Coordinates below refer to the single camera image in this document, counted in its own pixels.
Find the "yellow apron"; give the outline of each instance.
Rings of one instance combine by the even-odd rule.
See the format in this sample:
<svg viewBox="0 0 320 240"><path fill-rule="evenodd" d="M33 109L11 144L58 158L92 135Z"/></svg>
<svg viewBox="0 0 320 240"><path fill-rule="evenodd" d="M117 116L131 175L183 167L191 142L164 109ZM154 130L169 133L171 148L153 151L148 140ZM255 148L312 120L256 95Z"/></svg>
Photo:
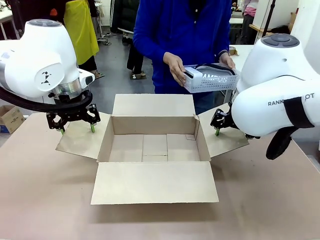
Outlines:
<svg viewBox="0 0 320 240"><path fill-rule="evenodd" d="M78 65L99 52L87 0L69 1L65 5L64 24L71 38Z"/></svg>

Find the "table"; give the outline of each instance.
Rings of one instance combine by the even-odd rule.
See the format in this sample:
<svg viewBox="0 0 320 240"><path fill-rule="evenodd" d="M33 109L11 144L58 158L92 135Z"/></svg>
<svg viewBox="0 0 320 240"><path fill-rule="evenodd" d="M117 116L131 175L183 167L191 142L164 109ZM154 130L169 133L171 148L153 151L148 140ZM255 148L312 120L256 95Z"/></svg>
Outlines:
<svg viewBox="0 0 320 240"><path fill-rule="evenodd" d="M230 18L230 21L229 21L230 24L243 24L244 23L244 19L243 18Z"/></svg>
<svg viewBox="0 0 320 240"><path fill-rule="evenodd" d="M0 238L11 240L312 240L320 175L270 137L211 161L218 203L90 205L98 164L56 151L61 133L32 114L0 148Z"/></svg>
<svg viewBox="0 0 320 240"><path fill-rule="evenodd" d="M7 35L3 26L3 23L11 21L15 35L16 35L16 39L20 39L19 33L16 29L16 25L15 22L13 20L13 15L12 15L12 11L9 10L7 7L3 8L3 11L0 11L0 27L1 27L1 31L4 37L4 40L7 40Z"/></svg>
<svg viewBox="0 0 320 240"><path fill-rule="evenodd" d="M253 30L256 30L257 31L257 39L259 40L260 38L262 38L262 34L264 33L264 28L260 28L259 26L256 26L256 25L253 25L253 24L250 24L249 25L250 28L252 28ZM271 28L268 28L267 29L267 33L270 32L272 29Z"/></svg>
<svg viewBox="0 0 320 240"><path fill-rule="evenodd" d="M254 45L230 45L230 46L235 47L238 52L238 56L232 55L231 58L235 63L235 68L241 72L245 64L245 61L250 51L253 49Z"/></svg>

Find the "small cardboard box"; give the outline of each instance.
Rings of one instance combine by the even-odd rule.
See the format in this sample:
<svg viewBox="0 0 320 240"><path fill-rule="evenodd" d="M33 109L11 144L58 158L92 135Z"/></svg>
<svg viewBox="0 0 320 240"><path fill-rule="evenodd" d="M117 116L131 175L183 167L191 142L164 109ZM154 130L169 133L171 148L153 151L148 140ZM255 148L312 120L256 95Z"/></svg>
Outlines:
<svg viewBox="0 0 320 240"><path fill-rule="evenodd" d="M12 134L25 121L17 106L0 106L0 133Z"/></svg>
<svg viewBox="0 0 320 240"><path fill-rule="evenodd" d="M56 149L97 160L92 205L215 203L211 158L249 144L234 128L215 136L215 111L196 116L192 95L117 94L95 133L71 122Z"/></svg>

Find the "black pants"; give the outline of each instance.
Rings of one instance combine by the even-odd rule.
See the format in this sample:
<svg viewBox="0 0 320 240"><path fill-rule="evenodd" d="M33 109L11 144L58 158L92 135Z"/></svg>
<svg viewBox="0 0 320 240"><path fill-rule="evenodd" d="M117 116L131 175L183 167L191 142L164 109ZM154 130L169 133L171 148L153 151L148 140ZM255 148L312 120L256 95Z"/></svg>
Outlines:
<svg viewBox="0 0 320 240"><path fill-rule="evenodd" d="M95 56L90 57L85 63L80 64L79 68L88 72L97 70Z"/></svg>
<svg viewBox="0 0 320 240"><path fill-rule="evenodd" d="M257 31L249 27L250 24L254 22L253 16L245 15L243 17L243 25L242 25L242 32L240 37L240 44L241 45L253 45L255 44Z"/></svg>
<svg viewBox="0 0 320 240"><path fill-rule="evenodd" d="M126 68L133 70L134 74L141 74L143 62L144 56L140 52L138 52L134 45L131 45Z"/></svg>

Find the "hand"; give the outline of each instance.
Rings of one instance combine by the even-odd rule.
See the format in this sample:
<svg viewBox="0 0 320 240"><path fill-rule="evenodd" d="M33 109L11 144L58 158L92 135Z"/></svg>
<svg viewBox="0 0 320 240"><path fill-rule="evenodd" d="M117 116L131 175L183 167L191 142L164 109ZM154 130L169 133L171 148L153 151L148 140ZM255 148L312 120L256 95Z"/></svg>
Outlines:
<svg viewBox="0 0 320 240"><path fill-rule="evenodd" d="M223 53L220 56L219 62L222 63L222 64L227 65L231 69L235 69L236 68L236 65L235 65L234 61L232 60L232 58L229 56L229 54L227 52Z"/></svg>
<svg viewBox="0 0 320 240"><path fill-rule="evenodd" d="M166 52L163 55L163 62L167 64L170 68L170 72L176 80L176 82L183 87L186 83L186 76L184 75L185 67L182 63L182 60L180 57L173 55L170 52Z"/></svg>

